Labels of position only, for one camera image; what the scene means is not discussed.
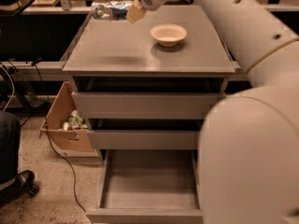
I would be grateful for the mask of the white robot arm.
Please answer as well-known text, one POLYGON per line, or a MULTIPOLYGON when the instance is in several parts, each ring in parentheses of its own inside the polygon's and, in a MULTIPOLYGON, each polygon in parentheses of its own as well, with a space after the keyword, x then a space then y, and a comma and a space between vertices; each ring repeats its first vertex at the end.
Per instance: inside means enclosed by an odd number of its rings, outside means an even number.
MULTIPOLYGON (((166 0, 136 0, 141 19, 166 0)), ((250 89, 207 114, 199 136, 204 224, 298 224, 298 36, 256 0, 195 0, 250 89)))

